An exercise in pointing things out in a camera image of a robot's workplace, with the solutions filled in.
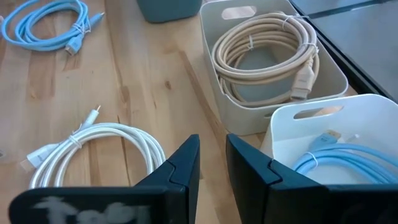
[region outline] dark gray surface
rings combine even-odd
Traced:
[[[345,6],[368,2],[372,0],[290,0],[304,14],[313,14],[317,12],[338,9]]]
[[[379,88],[398,98],[398,2],[312,20]]]

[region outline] beige cable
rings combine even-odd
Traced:
[[[241,70],[239,64],[253,48],[278,45],[295,54],[288,60],[262,69]],[[211,52],[223,91],[241,106],[260,107],[288,100],[306,100],[319,71],[317,34],[298,16],[272,12],[248,19],[222,35]],[[263,85],[295,75],[287,93],[247,102],[236,90],[238,85]]]

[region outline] teal container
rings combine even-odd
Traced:
[[[194,16],[202,0],[137,0],[148,22],[167,22]]]

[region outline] cable tie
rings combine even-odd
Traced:
[[[81,25],[74,23],[72,25],[72,27],[74,27],[77,31],[81,32],[81,34],[83,34],[83,36],[85,36],[86,33],[91,32],[91,24],[90,24],[90,20],[89,20],[88,16],[86,18],[86,21],[82,22]]]
[[[286,17],[286,19],[284,20],[284,23],[282,24],[282,30],[285,30],[285,23],[290,19],[290,18],[298,18],[298,19],[302,19],[302,18],[309,18],[309,16],[301,16],[301,15],[289,15]]]
[[[358,134],[354,134],[353,136],[349,137],[349,138],[346,140],[346,143],[352,142],[352,141],[354,141],[354,140],[357,139],[357,138],[359,138],[359,135],[358,135]]]
[[[301,47],[303,47],[304,45],[311,45],[311,46],[314,46],[314,47],[315,47],[315,54],[313,55],[313,57],[314,57],[316,54],[319,53],[319,48],[318,48],[317,44],[314,44],[314,43],[302,43],[298,48],[301,48]]]
[[[80,123],[80,126],[79,126],[79,128],[76,130],[76,131],[72,131],[72,134],[75,134],[76,132],[78,132],[79,130],[80,130],[80,128],[81,128],[81,126],[82,126],[83,124],[82,123]]]
[[[248,48],[249,48],[249,50],[253,50],[254,45],[253,45],[253,38],[251,37],[251,35],[249,35],[249,42],[250,42],[250,45],[248,46]]]
[[[306,153],[304,153],[304,154],[309,154],[309,155],[311,155],[311,156],[312,156],[313,160],[315,161],[315,167],[314,167],[314,168],[312,168],[312,169],[315,169],[315,168],[317,168],[317,167],[318,167],[318,165],[319,165],[319,163],[318,163],[318,160],[317,160],[317,158],[315,157],[315,155],[314,155],[314,154],[312,154],[312,152],[306,152]]]
[[[68,138],[72,143],[74,143],[79,149],[81,149],[83,146],[80,144],[79,141],[73,135],[70,135]]]

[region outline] light blue cable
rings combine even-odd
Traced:
[[[85,34],[90,32],[104,15],[103,13],[98,13],[89,19],[88,7],[85,3],[79,0],[54,1],[30,12],[28,15],[23,17],[17,23],[15,28],[16,40],[11,39],[6,31],[12,19],[22,10],[37,3],[38,1],[39,0],[30,0],[25,2],[4,19],[1,26],[1,33],[4,39],[10,44],[36,51],[51,51],[65,47],[69,53],[75,54],[79,51]],[[50,13],[63,10],[74,10],[78,13],[78,18],[70,30],[47,40],[39,39],[33,35],[31,29],[37,21]]]
[[[393,159],[366,146],[340,143],[330,144],[331,142],[337,142],[337,139],[331,138],[333,138],[333,136],[327,134],[318,137],[315,142],[313,142],[316,144],[312,144],[314,146],[310,149],[310,154],[304,154],[295,163],[293,170],[305,175],[317,165],[336,165],[352,169],[375,184],[398,183],[398,177],[396,177],[396,175],[394,175],[389,169],[386,169],[371,159],[347,152],[346,150],[350,149],[364,152],[383,160],[387,164],[390,164],[391,167],[395,168],[398,168],[397,159]]]

